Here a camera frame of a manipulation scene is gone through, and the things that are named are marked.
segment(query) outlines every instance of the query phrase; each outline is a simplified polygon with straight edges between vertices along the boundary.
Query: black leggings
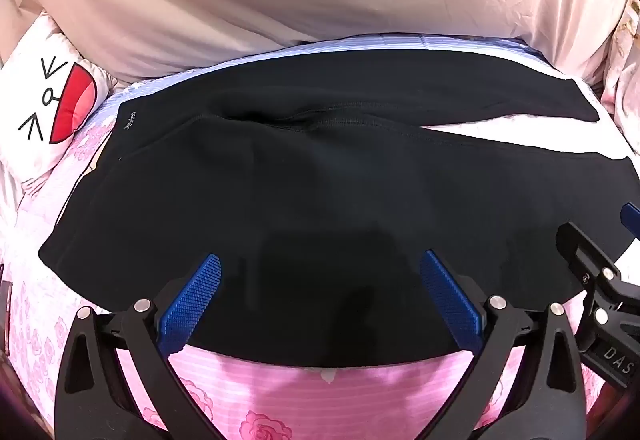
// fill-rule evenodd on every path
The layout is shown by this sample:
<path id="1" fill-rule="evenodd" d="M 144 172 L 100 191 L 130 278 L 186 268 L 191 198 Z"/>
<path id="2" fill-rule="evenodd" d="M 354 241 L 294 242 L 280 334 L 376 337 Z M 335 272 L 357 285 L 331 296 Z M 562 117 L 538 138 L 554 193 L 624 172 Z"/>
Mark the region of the black leggings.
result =
<path id="1" fill-rule="evenodd" d="M 365 102 L 340 77 L 289 95 L 268 78 L 219 88 L 214 73 L 126 102 L 40 257 L 117 311 L 214 253 L 222 284 L 190 344 L 375 366 L 456 350 L 420 283 L 427 248 L 488 295 L 541 309 L 580 291 L 559 225 L 574 221 L 614 260 L 630 245 L 618 216 L 640 203 L 630 160 L 425 130 L 456 104 L 409 80 Z"/>

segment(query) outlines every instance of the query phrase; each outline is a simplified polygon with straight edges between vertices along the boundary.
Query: pink rose pattern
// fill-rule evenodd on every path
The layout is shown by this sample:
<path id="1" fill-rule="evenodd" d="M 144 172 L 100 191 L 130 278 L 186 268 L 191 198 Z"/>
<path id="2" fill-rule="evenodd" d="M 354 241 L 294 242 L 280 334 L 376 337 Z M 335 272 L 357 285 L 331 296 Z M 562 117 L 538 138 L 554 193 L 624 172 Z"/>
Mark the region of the pink rose pattern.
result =
<path id="1" fill-rule="evenodd" d="M 145 407 L 145 409 L 142 410 L 142 418 L 144 418 L 150 424 L 159 427 L 160 429 L 166 429 L 166 426 L 160 419 L 158 413 L 156 413 L 155 409 Z"/>
<path id="2" fill-rule="evenodd" d="M 95 150 L 100 145 L 104 135 L 111 131 L 115 123 L 115 118 L 108 116 L 102 124 L 97 124 L 76 134 L 76 137 L 72 140 L 71 146 L 66 151 L 66 157 L 74 157 L 76 160 L 82 162 L 91 158 Z"/>
<path id="3" fill-rule="evenodd" d="M 293 436 L 293 431 L 280 420 L 253 411 L 246 414 L 238 432 L 242 440 L 290 440 Z"/>
<path id="4" fill-rule="evenodd" d="M 30 301 L 26 293 L 26 285 L 22 283 L 20 292 L 15 293 L 12 300 L 14 318 L 9 328 L 9 353 L 14 360 L 14 367 L 22 369 L 20 378 L 26 393 L 37 409 L 44 410 L 43 396 L 50 403 L 55 400 L 56 360 L 59 361 L 62 355 L 68 328 L 62 317 L 57 319 L 50 334 L 43 334 L 41 330 L 32 328 Z"/>
<path id="5" fill-rule="evenodd" d="M 588 411 L 600 396 L 600 391 L 602 390 L 602 386 L 604 385 L 604 380 L 602 380 L 586 366 L 582 367 L 582 380 L 584 381 L 584 393 Z"/>
<path id="6" fill-rule="evenodd" d="M 213 401 L 210 399 L 207 393 L 205 393 L 193 382 L 187 380 L 186 378 L 180 378 L 180 381 L 191 395 L 191 398 L 195 401 L 196 404 L 198 404 L 198 407 L 202 410 L 204 415 L 209 420 L 213 421 Z M 147 422 L 157 425 L 162 429 L 166 429 L 155 409 L 145 407 L 142 416 Z"/>
<path id="7" fill-rule="evenodd" d="M 190 380 L 181 378 L 180 381 L 184 384 L 184 387 L 191 395 L 191 398 L 196 402 L 196 404 L 198 404 L 198 407 L 207 416 L 207 418 L 209 420 L 213 420 L 213 401 L 204 391 L 196 387 L 196 385 Z"/>
<path id="8" fill-rule="evenodd" d="M 55 326 L 56 331 L 56 339 L 58 340 L 58 347 L 60 349 L 65 347 L 66 337 L 69 335 L 69 330 L 66 327 L 65 322 L 62 320 L 62 317 L 58 318 L 58 322 Z"/>
<path id="9" fill-rule="evenodd" d="M 483 427 L 487 424 L 490 424 L 496 419 L 496 417 L 494 416 L 495 413 L 492 413 L 492 411 L 498 411 L 497 409 L 495 409 L 495 405 L 500 402 L 500 398 L 502 397 L 503 393 L 504 384 L 502 383 L 502 378 L 500 378 L 500 380 L 498 380 L 498 384 L 495 387 L 494 394 L 492 394 L 491 396 L 491 400 L 484 408 L 484 412 L 482 413 L 482 418 L 480 419 L 478 427 Z"/>

